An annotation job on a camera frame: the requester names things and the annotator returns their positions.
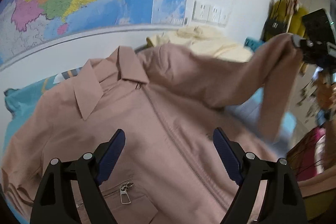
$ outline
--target metal zipper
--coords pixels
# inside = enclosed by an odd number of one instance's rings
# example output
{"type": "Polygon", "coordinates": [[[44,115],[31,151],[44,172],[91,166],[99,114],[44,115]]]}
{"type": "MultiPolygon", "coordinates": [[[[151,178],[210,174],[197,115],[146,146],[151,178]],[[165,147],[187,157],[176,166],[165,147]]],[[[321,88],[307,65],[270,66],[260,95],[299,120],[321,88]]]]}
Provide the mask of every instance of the metal zipper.
{"type": "Polygon", "coordinates": [[[192,163],[187,159],[185,153],[182,151],[182,149],[178,146],[178,144],[176,143],[175,139],[172,136],[172,133],[170,132],[170,130],[167,128],[167,126],[165,125],[165,123],[162,121],[162,119],[160,118],[159,113],[157,112],[156,108],[154,107],[153,101],[151,99],[151,97],[149,96],[149,94],[147,93],[146,89],[142,89],[143,93],[146,95],[148,101],[150,102],[157,118],[159,119],[161,125],[163,126],[164,130],[166,131],[167,135],[169,136],[170,140],[173,142],[173,144],[175,145],[175,147],[177,148],[178,152],[180,153],[180,155],[182,156],[182,158],[185,160],[185,162],[189,165],[191,171],[194,173],[194,175],[196,176],[196,178],[199,180],[199,182],[203,185],[203,187],[208,191],[208,193],[213,197],[213,199],[218,203],[218,205],[227,212],[227,206],[219,199],[219,197],[214,193],[214,191],[212,190],[212,188],[208,185],[208,183],[202,178],[202,176],[199,174],[199,172],[196,170],[196,168],[192,165],[192,163]]]}
{"type": "MultiPolygon", "coordinates": [[[[115,195],[115,194],[117,194],[117,193],[120,192],[121,203],[122,203],[122,204],[130,204],[130,203],[131,203],[131,200],[130,200],[130,198],[129,198],[129,196],[128,196],[127,191],[128,191],[133,185],[134,185],[133,182],[126,182],[126,183],[124,183],[123,185],[121,185],[121,186],[119,187],[119,189],[117,189],[117,190],[115,190],[115,191],[113,191],[113,192],[110,192],[110,193],[107,193],[107,194],[103,195],[103,198],[108,198],[108,197],[110,197],[110,196],[112,196],[112,195],[115,195]],[[127,198],[128,198],[128,202],[126,202],[126,203],[124,203],[124,202],[123,202],[123,199],[122,199],[122,195],[124,195],[124,194],[127,195],[127,198]]],[[[80,207],[82,207],[83,205],[84,205],[84,202],[78,203],[78,204],[76,204],[76,208],[80,208],[80,207]]]]}

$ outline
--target person's hand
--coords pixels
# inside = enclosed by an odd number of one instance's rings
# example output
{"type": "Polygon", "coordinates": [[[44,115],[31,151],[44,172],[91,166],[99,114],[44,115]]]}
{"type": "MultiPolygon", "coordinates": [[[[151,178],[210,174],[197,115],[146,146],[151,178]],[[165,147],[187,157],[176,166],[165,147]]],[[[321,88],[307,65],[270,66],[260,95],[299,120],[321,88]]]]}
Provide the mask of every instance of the person's hand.
{"type": "Polygon", "coordinates": [[[323,110],[333,108],[336,103],[336,84],[332,86],[326,84],[326,73],[320,71],[317,80],[315,81],[316,97],[319,107],[323,110]]]}

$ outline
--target zipper pull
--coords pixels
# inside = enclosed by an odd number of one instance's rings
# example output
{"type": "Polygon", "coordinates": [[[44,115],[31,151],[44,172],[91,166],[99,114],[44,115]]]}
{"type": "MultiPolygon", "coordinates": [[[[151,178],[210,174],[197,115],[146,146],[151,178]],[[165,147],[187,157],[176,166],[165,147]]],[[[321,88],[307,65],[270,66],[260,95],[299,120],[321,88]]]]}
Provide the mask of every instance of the zipper pull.
{"type": "Polygon", "coordinates": [[[131,200],[128,196],[127,190],[129,190],[129,188],[131,188],[133,186],[133,183],[131,182],[127,182],[126,184],[123,184],[122,186],[120,186],[119,190],[120,190],[120,200],[121,200],[121,204],[130,204],[131,200]]]}

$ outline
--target pocket flap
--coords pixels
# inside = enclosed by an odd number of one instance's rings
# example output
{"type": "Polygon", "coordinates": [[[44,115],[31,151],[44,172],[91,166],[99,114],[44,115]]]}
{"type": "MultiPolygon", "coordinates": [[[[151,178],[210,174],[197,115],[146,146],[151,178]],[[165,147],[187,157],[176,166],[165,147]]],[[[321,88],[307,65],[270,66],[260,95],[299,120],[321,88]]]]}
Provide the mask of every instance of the pocket flap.
{"type": "Polygon", "coordinates": [[[118,224],[149,224],[158,212],[146,196],[111,210],[118,224]]]}

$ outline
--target silver screw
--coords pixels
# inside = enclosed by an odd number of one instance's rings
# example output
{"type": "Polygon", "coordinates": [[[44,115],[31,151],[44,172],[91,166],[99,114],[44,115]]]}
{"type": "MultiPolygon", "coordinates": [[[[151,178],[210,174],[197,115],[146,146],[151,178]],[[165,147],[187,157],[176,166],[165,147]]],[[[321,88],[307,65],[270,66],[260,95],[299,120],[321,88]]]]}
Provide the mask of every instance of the silver screw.
{"type": "Polygon", "coordinates": [[[89,160],[90,158],[92,158],[92,154],[91,153],[85,153],[84,156],[83,156],[83,158],[85,160],[89,160]]]}
{"type": "Polygon", "coordinates": [[[282,165],[286,165],[286,164],[287,164],[287,161],[286,161],[286,159],[284,159],[284,158],[279,159],[279,162],[280,162],[282,165]]]}
{"type": "Polygon", "coordinates": [[[58,159],[54,158],[50,161],[51,165],[56,165],[58,163],[58,159]]]}
{"type": "Polygon", "coordinates": [[[254,160],[254,158],[255,158],[255,154],[253,154],[252,152],[247,152],[247,153],[246,153],[246,157],[247,157],[249,160],[254,160]]]}

